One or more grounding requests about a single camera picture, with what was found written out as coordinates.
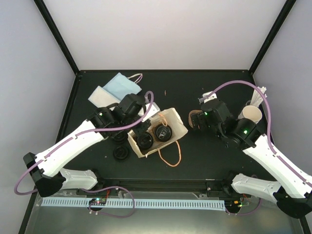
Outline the stack of black cup lids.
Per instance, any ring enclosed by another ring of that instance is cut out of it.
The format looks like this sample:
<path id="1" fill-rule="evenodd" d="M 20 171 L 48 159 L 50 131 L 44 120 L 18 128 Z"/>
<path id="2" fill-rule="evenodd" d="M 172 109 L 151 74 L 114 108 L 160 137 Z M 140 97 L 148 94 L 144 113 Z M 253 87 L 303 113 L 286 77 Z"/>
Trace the stack of black cup lids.
<path id="1" fill-rule="evenodd" d="M 111 139 L 115 144 L 123 144 L 127 140 L 127 134 L 125 132 L 120 132 Z"/>

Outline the right controller circuit board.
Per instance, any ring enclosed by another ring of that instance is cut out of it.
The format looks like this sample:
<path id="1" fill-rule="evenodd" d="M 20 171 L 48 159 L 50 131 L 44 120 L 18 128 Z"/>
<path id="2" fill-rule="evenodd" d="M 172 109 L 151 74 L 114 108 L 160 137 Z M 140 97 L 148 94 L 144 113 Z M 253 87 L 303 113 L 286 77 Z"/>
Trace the right controller circuit board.
<path id="1" fill-rule="evenodd" d="M 243 202 L 240 200 L 231 200 L 231 201 L 225 201 L 225 206 L 226 207 L 244 207 L 244 206 L 249 206 L 249 202 Z"/>

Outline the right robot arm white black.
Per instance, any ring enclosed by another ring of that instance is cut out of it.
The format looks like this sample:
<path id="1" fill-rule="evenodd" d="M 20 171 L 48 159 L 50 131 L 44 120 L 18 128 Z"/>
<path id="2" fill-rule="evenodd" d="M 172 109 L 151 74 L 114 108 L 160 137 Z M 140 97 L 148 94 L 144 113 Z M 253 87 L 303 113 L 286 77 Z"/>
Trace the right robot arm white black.
<path id="1" fill-rule="evenodd" d="M 312 211 L 312 177 L 291 162 L 274 145 L 256 123 L 247 118 L 236 119 L 219 99 L 202 104 L 189 113 L 193 129 L 210 130 L 226 146 L 242 151 L 258 162 L 275 181 L 263 180 L 242 173 L 222 183 L 226 196 L 249 194 L 270 201 L 293 218 L 302 218 Z"/>

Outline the black frame post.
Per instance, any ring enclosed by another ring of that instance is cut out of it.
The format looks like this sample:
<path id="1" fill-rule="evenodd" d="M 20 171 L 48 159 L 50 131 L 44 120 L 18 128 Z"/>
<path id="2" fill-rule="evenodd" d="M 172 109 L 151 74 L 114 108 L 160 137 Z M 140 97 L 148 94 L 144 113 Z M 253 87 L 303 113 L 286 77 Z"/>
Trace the black frame post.
<path id="1" fill-rule="evenodd" d="M 61 49 L 63 55 L 65 56 L 69 66 L 71 67 L 72 71 L 75 75 L 80 73 L 80 70 L 70 53 L 70 50 L 68 46 L 65 43 L 65 40 L 63 39 L 55 21 L 53 20 L 52 15 L 50 14 L 45 2 L 43 0 L 33 0 L 35 3 L 37 9 L 39 10 L 41 16 L 43 17 L 45 23 L 47 24 L 50 32 L 52 33 L 54 39 L 56 40 L 59 48 Z"/>
<path id="2" fill-rule="evenodd" d="M 270 28 L 263 44 L 261 45 L 254 61 L 252 62 L 249 73 L 254 75 L 257 68 L 261 64 L 266 52 L 268 51 L 269 47 L 271 46 L 272 42 L 274 41 L 276 35 L 278 34 L 279 30 L 281 29 L 282 25 L 284 24 L 286 18 L 288 17 L 289 13 L 291 12 L 292 8 L 294 7 L 297 0 L 286 0 L 283 7 L 281 8 L 276 20 L 274 21 L 272 27 Z"/>

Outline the light blue paper bag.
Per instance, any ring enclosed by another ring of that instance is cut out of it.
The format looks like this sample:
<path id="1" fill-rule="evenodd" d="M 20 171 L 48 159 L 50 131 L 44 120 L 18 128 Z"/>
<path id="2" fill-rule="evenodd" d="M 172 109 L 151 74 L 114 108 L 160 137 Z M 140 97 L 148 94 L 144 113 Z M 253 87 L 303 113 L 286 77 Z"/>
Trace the light blue paper bag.
<path id="1" fill-rule="evenodd" d="M 117 73 L 103 87 L 98 86 L 88 100 L 97 108 L 106 107 L 109 104 L 120 103 L 127 94 L 138 94 L 141 87 L 138 83 L 142 80 L 143 74 L 138 73 L 126 77 L 122 73 Z"/>

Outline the controller circuit board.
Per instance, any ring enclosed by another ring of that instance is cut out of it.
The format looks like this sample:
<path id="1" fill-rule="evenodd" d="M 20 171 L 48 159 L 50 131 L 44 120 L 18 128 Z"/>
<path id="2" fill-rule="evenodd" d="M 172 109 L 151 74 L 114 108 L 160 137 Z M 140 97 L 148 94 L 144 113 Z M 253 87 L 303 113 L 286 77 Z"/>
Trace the controller circuit board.
<path id="1" fill-rule="evenodd" d="M 107 199 L 106 198 L 92 198 L 89 201 L 89 206 L 105 206 Z"/>
<path id="2" fill-rule="evenodd" d="M 249 206 L 249 202 L 243 202 L 240 200 L 231 200 L 231 201 L 225 201 L 225 206 L 226 207 L 244 207 L 244 206 Z"/>

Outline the black cup lid single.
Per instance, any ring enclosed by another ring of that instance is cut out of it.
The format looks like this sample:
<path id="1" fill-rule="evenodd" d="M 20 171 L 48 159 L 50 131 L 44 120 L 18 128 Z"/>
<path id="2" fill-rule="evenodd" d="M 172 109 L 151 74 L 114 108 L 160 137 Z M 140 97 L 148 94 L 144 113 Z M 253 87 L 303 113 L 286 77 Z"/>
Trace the black cup lid single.
<path id="1" fill-rule="evenodd" d="M 113 150 L 113 157 L 116 161 L 122 162 L 129 157 L 129 150 L 125 146 L 118 146 Z"/>

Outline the left controller circuit board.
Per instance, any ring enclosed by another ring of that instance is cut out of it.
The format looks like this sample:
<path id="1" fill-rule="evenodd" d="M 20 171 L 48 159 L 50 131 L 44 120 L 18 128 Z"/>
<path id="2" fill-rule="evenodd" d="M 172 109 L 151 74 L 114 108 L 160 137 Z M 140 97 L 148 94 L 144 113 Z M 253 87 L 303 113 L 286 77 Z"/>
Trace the left controller circuit board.
<path id="1" fill-rule="evenodd" d="M 92 198 L 89 201 L 89 206 L 105 206 L 107 199 L 106 198 Z"/>

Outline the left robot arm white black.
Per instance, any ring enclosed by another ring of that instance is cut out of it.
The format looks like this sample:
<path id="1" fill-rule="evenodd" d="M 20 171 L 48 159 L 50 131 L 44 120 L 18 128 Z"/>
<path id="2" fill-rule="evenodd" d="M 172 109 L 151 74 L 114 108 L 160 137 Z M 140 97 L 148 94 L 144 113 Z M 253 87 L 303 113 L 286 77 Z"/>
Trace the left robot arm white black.
<path id="1" fill-rule="evenodd" d="M 23 161 L 35 183 L 35 192 L 49 197 L 60 190 L 82 189 L 98 195 L 104 191 L 105 183 L 93 170 L 67 170 L 64 166 L 87 148 L 119 133 L 145 125 L 147 115 L 154 102 L 154 94 L 146 92 L 144 97 L 127 94 L 120 103 L 97 108 L 71 134 L 49 149 L 38 153 L 27 153 Z"/>

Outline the beige paper bag with handles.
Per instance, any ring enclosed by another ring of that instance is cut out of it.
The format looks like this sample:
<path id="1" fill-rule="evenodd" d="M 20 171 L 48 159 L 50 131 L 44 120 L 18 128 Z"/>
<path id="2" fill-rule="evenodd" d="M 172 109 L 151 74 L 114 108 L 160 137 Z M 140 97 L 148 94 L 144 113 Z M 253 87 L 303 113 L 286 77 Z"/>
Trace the beige paper bag with handles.
<path id="1" fill-rule="evenodd" d="M 158 153 L 160 159 L 170 167 L 177 167 L 182 160 L 179 140 L 188 130 L 175 108 L 169 108 L 150 118 L 151 126 L 142 134 L 136 135 L 133 130 L 128 133 L 128 142 L 138 158 L 147 158 Z M 171 164 L 161 155 L 161 149 L 175 143 L 178 150 L 178 161 Z"/>

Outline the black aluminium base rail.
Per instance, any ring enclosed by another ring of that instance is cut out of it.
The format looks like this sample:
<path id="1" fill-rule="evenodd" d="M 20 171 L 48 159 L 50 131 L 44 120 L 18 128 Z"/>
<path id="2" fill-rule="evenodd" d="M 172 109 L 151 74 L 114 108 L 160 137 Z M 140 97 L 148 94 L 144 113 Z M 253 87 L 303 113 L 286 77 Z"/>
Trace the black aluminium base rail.
<path id="1" fill-rule="evenodd" d="M 100 194 L 102 189 L 116 186 L 130 192 L 176 192 L 207 194 L 210 197 L 240 197 L 227 180 L 158 180 L 158 179 L 105 179 L 90 191 Z"/>

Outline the white paper cup single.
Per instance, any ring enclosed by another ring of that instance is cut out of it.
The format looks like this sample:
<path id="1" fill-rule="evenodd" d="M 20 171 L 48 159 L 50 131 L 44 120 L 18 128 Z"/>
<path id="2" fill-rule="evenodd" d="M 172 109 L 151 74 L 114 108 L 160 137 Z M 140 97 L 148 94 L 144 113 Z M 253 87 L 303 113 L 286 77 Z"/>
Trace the white paper cup single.
<path id="1" fill-rule="evenodd" d="M 155 138 L 160 142 L 167 142 L 172 137 L 172 129 L 170 126 L 158 125 L 154 131 Z"/>

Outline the stack of white paper cups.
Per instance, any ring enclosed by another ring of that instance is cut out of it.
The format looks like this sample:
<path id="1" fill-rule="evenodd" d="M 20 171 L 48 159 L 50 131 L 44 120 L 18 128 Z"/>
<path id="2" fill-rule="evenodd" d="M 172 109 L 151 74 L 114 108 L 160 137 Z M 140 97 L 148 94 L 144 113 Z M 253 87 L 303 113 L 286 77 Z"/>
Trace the stack of white paper cups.
<path id="1" fill-rule="evenodd" d="M 258 107 L 247 105 L 242 109 L 238 119 L 246 118 L 257 124 L 262 119 L 262 117 L 262 112 Z"/>

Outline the left black frame post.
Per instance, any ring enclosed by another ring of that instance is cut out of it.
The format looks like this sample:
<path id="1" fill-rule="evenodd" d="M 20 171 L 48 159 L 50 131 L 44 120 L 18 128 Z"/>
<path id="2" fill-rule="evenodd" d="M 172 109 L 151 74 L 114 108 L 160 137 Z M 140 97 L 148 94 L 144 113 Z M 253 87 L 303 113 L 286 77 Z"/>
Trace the left black frame post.
<path id="1" fill-rule="evenodd" d="M 43 17 L 45 23 L 47 24 L 50 32 L 52 33 L 54 39 L 56 40 L 59 48 L 61 49 L 63 55 L 65 56 L 69 66 L 71 67 L 72 71 L 75 75 L 80 73 L 80 70 L 70 53 L 70 50 L 68 46 L 65 43 L 65 40 L 63 39 L 55 21 L 53 20 L 52 15 L 50 14 L 45 2 L 43 0 L 33 0 L 35 3 L 37 9 L 39 10 L 41 16 Z"/>

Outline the brown cardboard cup carrier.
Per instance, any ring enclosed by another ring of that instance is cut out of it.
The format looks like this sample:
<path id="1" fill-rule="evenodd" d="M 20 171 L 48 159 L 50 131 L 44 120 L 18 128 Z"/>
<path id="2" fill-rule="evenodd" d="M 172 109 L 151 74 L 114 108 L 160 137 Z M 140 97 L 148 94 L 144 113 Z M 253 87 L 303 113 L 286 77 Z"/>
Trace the brown cardboard cup carrier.
<path id="1" fill-rule="evenodd" d="M 198 129 L 198 114 L 201 114 L 201 110 L 192 110 L 188 115 L 189 126 L 193 129 Z"/>

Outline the right black frame post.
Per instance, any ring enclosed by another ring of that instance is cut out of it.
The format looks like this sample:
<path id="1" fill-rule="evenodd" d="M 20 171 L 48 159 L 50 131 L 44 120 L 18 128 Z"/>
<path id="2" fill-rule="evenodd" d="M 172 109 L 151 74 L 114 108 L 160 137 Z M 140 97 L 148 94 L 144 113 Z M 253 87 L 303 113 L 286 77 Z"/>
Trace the right black frame post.
<path id="1" fill-rule="evenodd" d="M 278 34 L 279 30 L 281 29 L 282 25 L 284 24 L 286 18 L 288 17 L 289 13 L 291 12 L 292 8 L 294 7 L 297 0 L 286 0 L 283 7 L 281 8 L 276 20 L 274 21 L 272 27 L 270 28 L 263 44 L 261 45 L 254 61 L 252 62 L 249 73 L 254 75 L 257 68 L 261 64 L 266 52 L 268 51 L 269 47 L 271 46 L 272 42 L 274 41 L 276 35 Z"/>

